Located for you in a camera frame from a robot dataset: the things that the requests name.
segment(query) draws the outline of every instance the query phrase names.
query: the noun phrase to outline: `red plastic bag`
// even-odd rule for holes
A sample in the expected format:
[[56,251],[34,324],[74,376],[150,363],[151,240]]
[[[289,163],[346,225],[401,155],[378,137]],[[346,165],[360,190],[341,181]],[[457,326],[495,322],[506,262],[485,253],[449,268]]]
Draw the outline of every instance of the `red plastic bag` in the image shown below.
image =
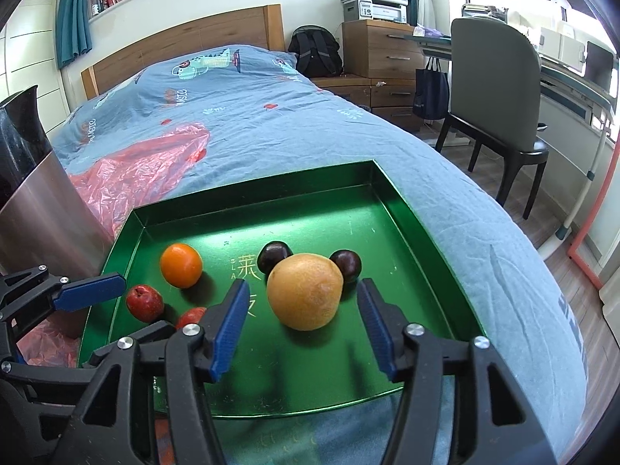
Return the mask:
[[22,337],[17,347],[30,365],[75,367],[78,362],[79,339],[69,339],[47,320]]
[[95,217],[116,237],[133,208],[159,201],[207,155],[209,137],[199,122],[179,126],[111,153],[69,178]]

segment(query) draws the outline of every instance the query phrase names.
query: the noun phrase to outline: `chinese character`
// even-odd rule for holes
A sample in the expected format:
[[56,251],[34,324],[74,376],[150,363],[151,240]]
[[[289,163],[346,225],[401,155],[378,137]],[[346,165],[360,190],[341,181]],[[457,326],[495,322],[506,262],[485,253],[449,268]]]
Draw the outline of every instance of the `chinese character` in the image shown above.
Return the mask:
[[256,302],[256,294],[250,294],[250,307],[247,310],[247,313],[250,316],[253,316],[254,318],[256,318],[256,315],[254,313],[250,313],[250,309],[252,309],[252,306],[254,305],[254,303]]
[[256,267],[256,264],[254,263],[255,260],[256,255],[242,255],[239,257],[239,264],[237,265],[237,270],[239,272],[237,273],[237,277],[247,277],[249,273],[256,279],[260,279],[260,276],[258,276],[258,274],[254,271],[254,268]]

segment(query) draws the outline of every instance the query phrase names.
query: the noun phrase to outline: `metal screw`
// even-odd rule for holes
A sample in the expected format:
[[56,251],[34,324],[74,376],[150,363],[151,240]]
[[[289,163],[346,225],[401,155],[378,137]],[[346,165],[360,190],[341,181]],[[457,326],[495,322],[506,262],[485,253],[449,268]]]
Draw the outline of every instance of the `metal screw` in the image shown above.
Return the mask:
[[131,337],[122,337],[119,339],[119,342],[117,342],[117,346],[121,350],[128,350],[133,346],[133,339]]
[[474,337],[474,346],[480,348],[481,350],[485,350],[491,346],[491,341],[484,337],[484,335],[478,335]]
[[198,324],[187,324],[183,327],[183,334],[185,335],[198,335],[200,333],[200,325]]
[[424,327],[420,324],[409,324],[405,327],[407,335],[420,336],[424,334]]

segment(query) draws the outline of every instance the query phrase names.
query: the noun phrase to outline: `black trash can lid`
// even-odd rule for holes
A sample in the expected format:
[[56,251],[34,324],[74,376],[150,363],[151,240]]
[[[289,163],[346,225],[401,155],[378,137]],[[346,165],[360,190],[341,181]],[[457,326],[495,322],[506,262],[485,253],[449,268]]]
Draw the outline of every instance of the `black trash can lid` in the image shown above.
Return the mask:
[[52,151],[38,117],[36,88],[0,103],[0,210]]

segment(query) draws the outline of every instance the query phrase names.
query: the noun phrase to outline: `green tray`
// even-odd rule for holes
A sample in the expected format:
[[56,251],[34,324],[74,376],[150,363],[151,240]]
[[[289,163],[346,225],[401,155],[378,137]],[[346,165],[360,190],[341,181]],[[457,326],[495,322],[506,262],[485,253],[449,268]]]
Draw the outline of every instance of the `green tray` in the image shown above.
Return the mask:
[[[374,162],[358,162],[244,181],[135,209],[103,272],[118,271],[128,287],[146,283],[166,302],[164,318],[221,302],[236,277],[250,284],[250,311],[221,382],[207,385],[216,417],[275,417],[343,407],[400,389],[377,368],[355,302],[345,288],[331,323],[313,332],[281,325],[267,302],[256,255],[283,240],[295,253],[329,257],[340,249],[362,258],[386,302],[436,335],[470,340],[484,334],[475,312],[432,238]],[[166,246],[196,248],[205,274],[185,291],[164,281]],[[79,362],[93,350],[142,328],[124,298],[91,308]],[[154,380],[157,410],[165,386]]]

